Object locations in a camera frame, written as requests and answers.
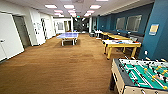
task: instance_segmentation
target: wall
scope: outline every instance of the wall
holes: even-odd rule
[[[44,18],[44,19],[48,19],[50,21],[50,24],[46,24],[46,25],[50,25],[51,27],[51,36],[55,36],[56,33],[54,31],[54,21],[53,21],[53,16],[44,14],[44,13],[40,13],[40,17]]]
[[[98,16],[97,23],[97,30],[106,30],[107,16]]]
[[[147,25],[147,22],[148,22],[148,18],[150,16],[150,13],[152,11],[152,8],[153,8],[153,3],[152,4],[148,4],[148,5],[144,5],[144,6],[141,6],[141,7],[138,7],[138,8],[134,8],[134,9],[131,9],[131,10],[127,10],[127,11],[124,11],[124,12],[121,12],[121,13],[117,13],[115,15],[115,27],[116,27],[116,22],[117,22],[117,18],[121,18],[121,17],[125,17],[125,30],[123,31],[126,31],[126,24],[127,24],[127,19],[129,16],[136,16],[136,15],[142,15],[142,18],[141,18],[141,23],[139,25],[139,30],[137,33],[141,33],[141,34],[144,34],[145,33],[145,29],[146,29],[146,25]]]
[[[152,60],[167,59],[168,60],[168,0],[155,0],[154,7],[147,25],[142,49],[139,55],[140,59],[144,59],[145,51],[148,51],[147,57]],[[149,35],[152,24],[159,24],[156,35]]]
[[[146,24],[148,22],[148,18],[150,16],[152,7],[153,7],[153,3],[144,5],[138,8],[130,9],[124,12],[120,12],[117,14],[109,14],[106,16],[100,16],[99,22],[98,22],[98,29],[102,29],[105,31],[115,30],[117,18],[121,18],[121,17],[125,17],[124,28],[126,29],[126,23],[127,23],[127,19],[129,16],[142,15],[141,23],[140,23],[139,30],[137,33],[144,34],[145,29],[146,29]]]

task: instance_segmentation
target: ceiling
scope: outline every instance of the ceiling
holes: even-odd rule
[[[91,5],[100,5],[99,9],[94,9],[94,13],[91,16],[107,15],[110,13],[118,13],[124,10],[132,9],[138,6],[146,5],[154,2],[154,0],[109,0],[109,1],[96,1],[96,0],[6,0],[21,6],[32,7],[39,10],[42,13],[46,13],[52,16],[54,10],[62,10],[65,17],[71,17],[68,13],[68,9],[64,8],[64,5],[74,5],[76,14],[84,16],[84,14],[90,9]],[[48,9],[46,4],[54,4],[56,9]]]

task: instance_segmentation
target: white wall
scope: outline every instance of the white wall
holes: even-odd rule
[[[92,17],[89,19],[89,33],[92,32]]]
[[[37,44],[41,45],[45,43],[45,37],[44,37],[43,28],[42,28],[40,13],[37,10],[32,8],[29,8],[29,12],[30,12],[31,21],[34,27]]]
[[[40,17],[45,19],[45,20],[49,20],[49,23],[45,24],[45,26],[50,28],[51,32],[49,32],[49,34],[47,34],[47,35],[49,35],[50,38],[55,36],[56,33],[55,33],[55,30],[54,30],[53,16],[50,16],[50,15],[47,15],[47,14],[44,14],[44,13],[40,13]]]
[[[27,27],[27,31],[28,31],[28,35],[29,35],[29,38],[30,38],[31,45],[32,46],[33,45],[38,45],[29,8],[25,7],[24,9],[26,11],[26,15],[24,16],[24,19],[25,19],[25,24],[26,24],[26,27]]]
[[[71,21],[71,31],[73,32],[73,19],[72,18],[54,18],[54,23],[57,23],[57,22],[62,22],[64,23],[64,21]]]

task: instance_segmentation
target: light fixture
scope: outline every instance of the light fixture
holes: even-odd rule
[[[64,15],[59,15],[59,17],[64,17]]]
[[[91,5],[90,9],[99,9],[100,7],[100,5]]]
[[[55,5],[45,5],[47,8],[57,8]]]
[[[108,1],[108,0],[96,0],[96,1]]]
[[[63,13],[62,10],[54,10],[54,12],[57,12],[57,13]]]
[[[75,11],[74,11],[74,10],[68,10],[68,12],[69,12],[69,13],[75,13]]]
[[[93,10],[88,10],[87,13],[94,13],[94,11]]]
[[[64,7],[67,8],[67,9],[73,9],[74,5],[64,5]]]
[[[54,15],[61,15],[60,13],[54,13]]]
[[[85,14],[84,16],[85,16],[85,17],[88,17],[89,15]]]
[[[86,15],[91,15],[91,13],[88,13],[88,12],[87,12]]]
[[[76,15],[76,13],[70,13],[70,15]]]

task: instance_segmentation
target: game table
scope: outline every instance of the game table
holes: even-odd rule
[[[106,40],[106,39],[108,39],[108,35],[113,35],[113,34],[109,33],[109,32],[102,32],[101,33],[101,38]]]
[[[102,33],[102,31],[96,30],[95,33],[96,33],[96,36],[97,36],[96,39],[101,39],[101,38],[100,38],[100,34]]]
[[[56,38],[62,39],[62,46],[64,46],[64,41],[72,41],[73,45],[77,42],[79,33],[78,32],[65,32],[58,35]]]
[[[168,94],[168,62],[113,59],[111,70],[119,94]]]
[[[102,41],[103,41],[103,44],[105,44],[104,54],[106,54],[106,48],[107,47],[109,48],[107,60],[110,59],[111,51],[112,51],[113,47],[124,47],[123,51],[125,51],[125,47],[133,47],[131,57],[135,56],[135,52],[136,52],[137,47],[141,47],[140,42],[133,43],[132,40],[102,40]]]
[[[120,35],[108,35],[108,36],[109,36],[109,39],[112,38],[112,39],[116,39],[116,40],[131,40],[130,38],[123,37]]]

